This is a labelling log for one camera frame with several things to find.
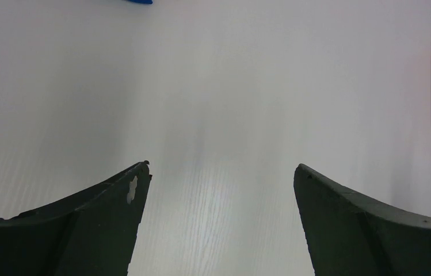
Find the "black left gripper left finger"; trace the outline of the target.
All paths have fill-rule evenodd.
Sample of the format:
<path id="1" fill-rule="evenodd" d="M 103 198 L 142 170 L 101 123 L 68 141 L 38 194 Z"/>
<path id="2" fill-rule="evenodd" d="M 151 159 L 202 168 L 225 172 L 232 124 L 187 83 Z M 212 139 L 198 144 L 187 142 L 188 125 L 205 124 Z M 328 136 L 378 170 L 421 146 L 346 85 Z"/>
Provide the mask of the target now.
<path id="1" fill-rule="evenodd" d="M 152 179 L 149 164 L 0 218 L 0 275 L 127 275 Z"/>

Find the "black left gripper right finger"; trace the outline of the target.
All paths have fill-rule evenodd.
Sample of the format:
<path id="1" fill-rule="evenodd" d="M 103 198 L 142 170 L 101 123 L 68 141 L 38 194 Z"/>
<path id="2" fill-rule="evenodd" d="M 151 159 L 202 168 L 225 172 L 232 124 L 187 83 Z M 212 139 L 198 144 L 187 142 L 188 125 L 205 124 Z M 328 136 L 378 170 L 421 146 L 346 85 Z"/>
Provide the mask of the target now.
<path id="1" fill-rule="evenodd" d="M 431 275 L 431 217 L 373 199 L 305 164 L 294 191 L 316 275 Z"/>

